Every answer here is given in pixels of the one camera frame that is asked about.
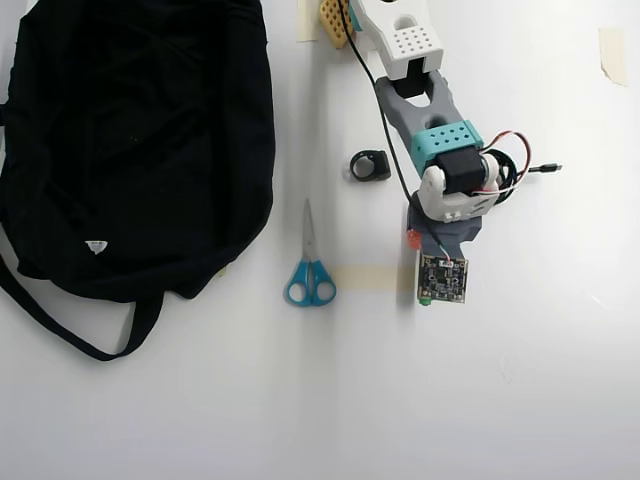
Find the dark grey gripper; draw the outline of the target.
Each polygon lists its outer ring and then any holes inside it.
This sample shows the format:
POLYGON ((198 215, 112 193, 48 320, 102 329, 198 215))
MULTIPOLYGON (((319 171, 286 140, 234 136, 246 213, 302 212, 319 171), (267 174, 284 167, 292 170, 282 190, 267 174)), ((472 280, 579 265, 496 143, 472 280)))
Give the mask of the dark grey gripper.
POLYGON ((410 201, 407 212, 407 242, 411 249, 428 256, 463 256, 461 244, 475 239, 482 228, 482 218, 442 223, 426 217, 417 199, 410 201))

